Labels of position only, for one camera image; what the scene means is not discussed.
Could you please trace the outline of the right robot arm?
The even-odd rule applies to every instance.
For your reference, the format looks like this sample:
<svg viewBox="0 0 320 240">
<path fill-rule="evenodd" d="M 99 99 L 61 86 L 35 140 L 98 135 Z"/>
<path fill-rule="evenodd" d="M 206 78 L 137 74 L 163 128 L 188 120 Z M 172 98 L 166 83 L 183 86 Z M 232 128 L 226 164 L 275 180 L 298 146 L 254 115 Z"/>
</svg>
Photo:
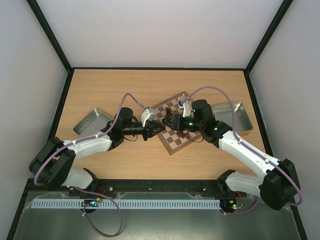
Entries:
<svg viewBox="0 0 320 240">
<path fill-rule="evenodd" d="M 302 194 L 292 161 L 279 160 L 248 143 L 231 126 L 217 120 L 204 99 L 194 101 L 184 110 L 191 110 L 193 114 L 171 114 L 163 118 L 162 123 L 174 131 L 199 132 L 206 142 L 233 155 L 255 173 L 224 173 L 218 183 L 222 195 L 244 192 L 261 198 L 267 206 L 279 211 L 286 204 L 292 204 L 295 195 Z"/>
</svg>

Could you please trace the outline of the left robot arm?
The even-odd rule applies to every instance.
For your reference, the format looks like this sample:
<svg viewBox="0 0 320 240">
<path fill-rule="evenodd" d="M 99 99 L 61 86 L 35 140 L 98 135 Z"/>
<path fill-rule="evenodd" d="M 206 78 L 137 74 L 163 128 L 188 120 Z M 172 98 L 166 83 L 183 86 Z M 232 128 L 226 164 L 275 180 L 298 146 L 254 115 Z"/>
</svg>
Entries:
<svg viewBox="0 0 320 240">
<path fill-rule="evenodd" d="M 146 108 L 138 120 L 129 107 L 122 107 L 105 128 L 93 135 L 65 141 L 50 138 L 28 166 L 34 174 L 34 184 L 49 191 L 59 187 L 87 189 L 97 178 L 88 169 L 74 167 L 74 162 L 117 148 L 125 136 L 141 135 L 144 141 L 156 136 L 165 126 L 154 117 L 152 108 Z"/>
</svg>

